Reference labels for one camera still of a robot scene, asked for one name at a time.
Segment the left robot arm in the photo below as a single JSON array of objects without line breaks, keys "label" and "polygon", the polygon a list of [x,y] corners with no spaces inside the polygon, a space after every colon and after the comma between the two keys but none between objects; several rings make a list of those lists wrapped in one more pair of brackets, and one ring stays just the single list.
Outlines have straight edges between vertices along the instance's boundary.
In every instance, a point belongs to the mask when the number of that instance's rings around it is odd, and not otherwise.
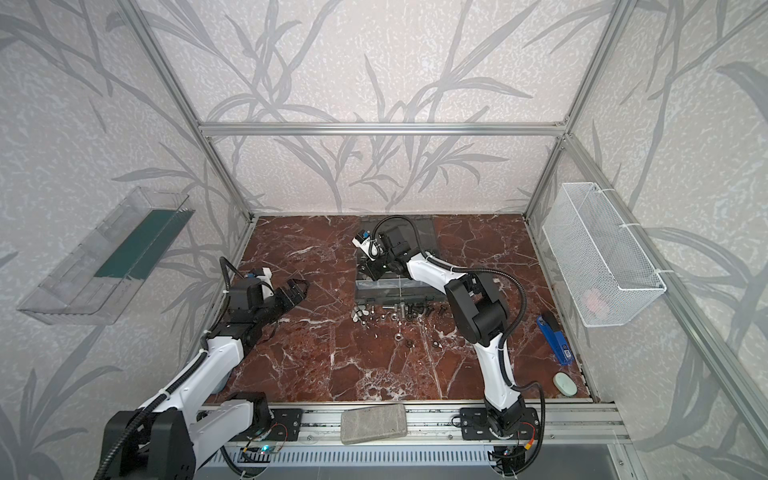
[{"label": "left robot arm", "polygon": [[228,288],[225,320],[203,335],[201,348],[165,387],[105,426],[98,479],[191,479],[236,436],[259,436],[274,423],[262,392],[235,393],[212,412],[201,407],[278,322],[307,297],[309,283],[273,287],[263,269]]}]

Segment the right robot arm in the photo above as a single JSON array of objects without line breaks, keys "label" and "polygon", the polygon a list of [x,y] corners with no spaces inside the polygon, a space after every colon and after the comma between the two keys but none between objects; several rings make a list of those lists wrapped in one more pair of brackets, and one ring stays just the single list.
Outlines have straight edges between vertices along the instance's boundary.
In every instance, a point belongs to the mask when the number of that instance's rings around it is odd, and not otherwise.
[{"label": "right robot arm", "polygon": [[457,330],[476,352],[489,429],[498,438],[509,438],[527,408],[522,393],[534,386],[516,383],[507,348],[525,318],[526,292],[510,274],[447,263],[424,250],[419,237],[415,242],[408,241],[401,227],[361,230],[352,240],[364,255],[363,271],[371,279],[395,273],[444,294]]}]

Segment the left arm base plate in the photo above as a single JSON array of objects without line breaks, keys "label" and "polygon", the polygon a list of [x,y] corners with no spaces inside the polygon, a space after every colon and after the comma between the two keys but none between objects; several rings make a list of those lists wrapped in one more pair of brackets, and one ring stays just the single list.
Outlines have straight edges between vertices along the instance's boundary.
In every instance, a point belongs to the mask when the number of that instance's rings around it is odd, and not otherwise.
[{"label": "left arm base plate", "polygon": [[272,423],[255,436],[257,441],[296,442],[302,425],[304,410],[278,408],[271,411]]}]

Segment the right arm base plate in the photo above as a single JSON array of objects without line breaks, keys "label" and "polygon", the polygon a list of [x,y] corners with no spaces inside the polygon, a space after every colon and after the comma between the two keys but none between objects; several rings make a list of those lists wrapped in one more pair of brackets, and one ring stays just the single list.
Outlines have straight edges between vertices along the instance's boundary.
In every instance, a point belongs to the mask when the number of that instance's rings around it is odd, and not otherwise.
[{"label": "right arm base plate", "polygon": [[461,437],[465,441],[528,442],[537,438],[541,422],[537,410],[528,407],[509,433],[497,434],[491,429],[491,422],[484,407],[464,407],[459,410],[458,420],[452,424],[461,430]]}]

